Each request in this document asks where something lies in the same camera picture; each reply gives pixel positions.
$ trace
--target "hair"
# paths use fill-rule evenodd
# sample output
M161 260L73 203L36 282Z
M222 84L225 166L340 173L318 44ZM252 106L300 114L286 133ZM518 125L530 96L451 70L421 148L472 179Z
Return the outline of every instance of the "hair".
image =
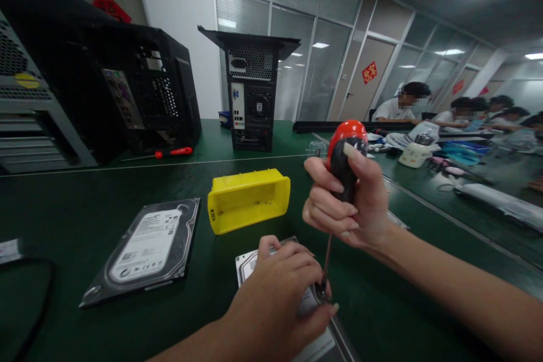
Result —
M451 102L451 108L454 110L471 110L471 103L468 97L459 97Z
M425 83L409 82L403 87L402 94L416 97L427 97L432 94L432 91Z
M501 113L498 113L496 116L492 116L492 118L495 119L499 117L504 117L508 114L516 114L520 117L524 117L524 116L528 116L530 112L523 107L513 106L513 107L510 107L509 109L504 110Z
M543 123L543 111L529 117L525 121L523 121L520 125L524 127L532 127L534 124L542 124Z
M490 98L490 104L505 105L507 109L515 106L515 102L513 101L513 99L505 95L494 96L493 98Z
M489 108L488 102L483 97L471 98L470 103L473 111L485 111Z

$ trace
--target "chair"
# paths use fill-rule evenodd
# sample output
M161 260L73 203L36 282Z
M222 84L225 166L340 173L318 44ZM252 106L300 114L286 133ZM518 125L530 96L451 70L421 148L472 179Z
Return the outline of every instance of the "chair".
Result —
M437 113L422 112L420 115L423 118L423 120L432 120L434 117L437 116Z

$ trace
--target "red paper sign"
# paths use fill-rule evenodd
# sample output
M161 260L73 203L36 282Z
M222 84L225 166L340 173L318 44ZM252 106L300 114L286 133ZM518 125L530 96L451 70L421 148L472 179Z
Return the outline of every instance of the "red paper sign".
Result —
M462 89L464 89L464 80L463 79L452 87L452 94L457 94Z
M377 76L377 65L375 65L375 61L362 71L362 76L364 77L364 84L366 85Z
M92 5L94 7L98 7L102 11L105 11L117 21L124 23L129 23L132 21L130 16L126 14L120 5L115 3L113 0L94 0Z

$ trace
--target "yellow sticker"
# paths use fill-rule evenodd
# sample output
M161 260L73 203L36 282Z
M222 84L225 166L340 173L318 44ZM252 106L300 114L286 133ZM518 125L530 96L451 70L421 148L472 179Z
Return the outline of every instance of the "yellow sticker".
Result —
M35 78L34 76L30 74L24 74L22 72L15 74L13 76L17 83L25 88L39 88L40 87L40 81Z

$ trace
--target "computer tower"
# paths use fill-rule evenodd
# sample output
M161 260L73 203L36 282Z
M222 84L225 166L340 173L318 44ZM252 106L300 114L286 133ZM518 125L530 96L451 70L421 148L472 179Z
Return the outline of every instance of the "computer tower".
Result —
M188 49L157 28L112 21L79 27L131 150L194 148L201 121Z
M0 0L0 11L7 172L97 166L128 146L195 146L189 53L166 33L118 23L83 0Z
M232 145L272 151L277 63L300 46L294 38L198 30L226 54Z
M8 173L97 166L126 149L76 18L83 0L0 0L0 165Z

